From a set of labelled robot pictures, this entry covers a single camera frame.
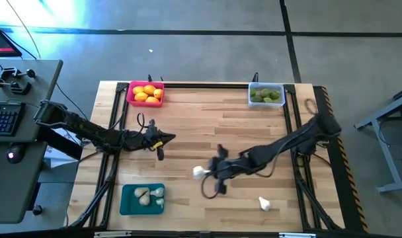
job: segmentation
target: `computer mouse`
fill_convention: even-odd
[[[26,143],[11,143],[7,150],[7,160],[10,163],[19,163],[24,157]]]

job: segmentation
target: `green fruit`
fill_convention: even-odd
[[[257,91],[255,90],[255,89],[251,89],[250,91],[249,91],[249,96],[250,97],[253,97],[253,96],[255,96],[257,94]]]
[[[263,98],[265,103],[273,103],[273,100],[271,98]]]
[[[270,93],[270,98],[271,98],[272,100],[279,99],[279,97],[280,97],[280,93],[279,93],[278,91],[272,91],[272,92]]]
[[[268,97],[272,91],[270,89],[263,89],[260,93],[262,97]]]
[[[261,96],[253,96],[251,97],[251,102],[261,102],[262,101],[262,97]]]

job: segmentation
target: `yellow and black tape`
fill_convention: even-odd
[[[327,108],[329,109],[329,114],[331,116],[334,116],[332,105],[331,105],[331,100],[329,98],[329,94],[327,94],[327,89],[325,87],[322,87],[322,90],[323,90],[323,94],[325,95],[325,100],[326,100]],[[354,177],[352,176],[352,172],[351,172],[351,169],[349,167],[348,159],[346,158],[346,152],[345,152],[345,148],[344,148],[344,145],[343,145],[341,137],[338,137],[337,141],[338,141],[339,149],[341,151],[342,158],[344,160],[343,162],[344,162],[344,165],[345,165],[346,173],[347,173],[348,179],[350,181],[350,185],[351,185],[351,189],[352,189],[352,195],[354,196],[355,203],[357,205],[358,214],[360,215],[360,220],[362,222],[362,227],[363,227],[365,232],[369,233],[369,229],[368,229],[368,226],[367,226],[367,223],[366,223],[366,218],[364,216],[364,211],[363,211],[362,206],[361,206],[360,198],[359,198],[358,193],[357,193],[357,187],[355,186]]]

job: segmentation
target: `red bowl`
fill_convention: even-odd
[[[163,90],[163,94],[161,95],[160,102],[138,102],[138,101],[135,100],[135,95],[132,92],[134,90],[134,87],[137,87],[137,86],[144,87],[146,85],[153,85],[156,89]],[[132,106],[162,107],[163,106],[163,100],[164,100],[164,84],[163,83],[158,83],[158,82],[131,81],[130,84],[129,84],[128,95],[126,95],[126,100]]]

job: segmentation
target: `teal bowl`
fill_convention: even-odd
[[[140,205],[140,198],[137,198],[134,195],[136,188],[149,188],[150,191],[154,191],[157,188],[164,188],[164,195],[162,199],[164,199],[163,207],[157,205],[155,201],[160,199],[156,196],[150,195],[148,206]],[[159,215],[164,212],[164,207],[166,204],[166,188],[164,184],[126,184],[122,188],[122,198],[120,200],[120,215],[128,216],[128,215]]]

